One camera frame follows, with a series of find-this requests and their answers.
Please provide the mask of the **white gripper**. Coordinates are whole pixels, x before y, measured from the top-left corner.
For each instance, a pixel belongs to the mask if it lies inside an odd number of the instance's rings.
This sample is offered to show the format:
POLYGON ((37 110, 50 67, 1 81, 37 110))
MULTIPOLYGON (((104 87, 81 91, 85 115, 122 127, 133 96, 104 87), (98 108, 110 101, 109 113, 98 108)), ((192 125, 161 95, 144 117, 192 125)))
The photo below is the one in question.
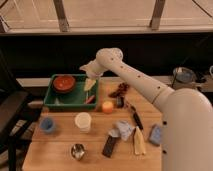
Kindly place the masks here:
POLYGON ((102 76, 100 67, 96 63, 89 62, 88 64, 81 66, 80 70, 86 72, 88 78, 85 80, 84 90, 89 91, 96 83, 93 79, 98 79, 102 76))

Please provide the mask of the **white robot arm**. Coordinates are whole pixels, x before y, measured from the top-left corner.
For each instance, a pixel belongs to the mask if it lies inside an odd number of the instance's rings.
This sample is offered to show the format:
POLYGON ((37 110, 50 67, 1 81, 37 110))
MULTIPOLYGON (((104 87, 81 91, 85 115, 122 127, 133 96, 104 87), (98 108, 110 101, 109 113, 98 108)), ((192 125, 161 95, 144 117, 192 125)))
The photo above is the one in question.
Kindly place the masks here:
POLYGON ((112 71, 162 113, 162 171, 213 171, 213 105, 205 95, 175 90, 134 69, 118 48, 98 50, 81 69, 91 79, 112 71))

